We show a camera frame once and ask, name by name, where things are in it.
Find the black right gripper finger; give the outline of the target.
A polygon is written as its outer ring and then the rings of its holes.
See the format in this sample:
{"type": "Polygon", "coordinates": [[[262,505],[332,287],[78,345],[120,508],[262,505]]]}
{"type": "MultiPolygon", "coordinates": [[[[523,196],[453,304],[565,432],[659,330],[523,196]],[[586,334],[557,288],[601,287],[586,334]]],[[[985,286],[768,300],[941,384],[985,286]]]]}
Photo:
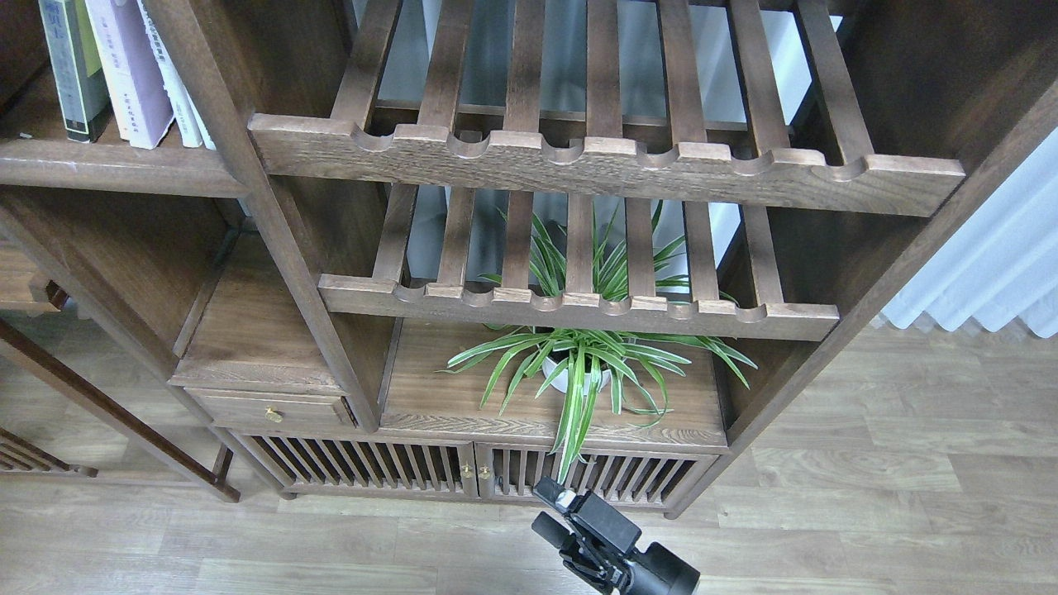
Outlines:
{"type": "Polygon", "coordinates": [[[531,528],[554,546],[562,564],[586,583],[603,583],[603,567],[581,535],[567,531],[552,516],[540,512],[531,528]]]}
{"type": "Polygon", "coordinates": [[[604,498],[592,491],[578,494],[552,477],[541,477],[532,493],[566,520],[567,531],[577,531],[600,564],[615,564],[635,549],[640,528],[604,498]]]}

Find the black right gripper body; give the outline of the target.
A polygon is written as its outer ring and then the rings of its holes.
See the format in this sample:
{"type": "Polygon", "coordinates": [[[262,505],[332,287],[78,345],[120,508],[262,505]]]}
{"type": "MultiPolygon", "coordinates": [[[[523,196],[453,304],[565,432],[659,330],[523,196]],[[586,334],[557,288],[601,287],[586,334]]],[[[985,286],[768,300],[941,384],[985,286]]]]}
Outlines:
{"type": "Polygon", "coordinates": [[[695,594],[703,576],[658,542],[651,542],[645,551],[632,549],[623,567],[620,594],[695,594]]]}

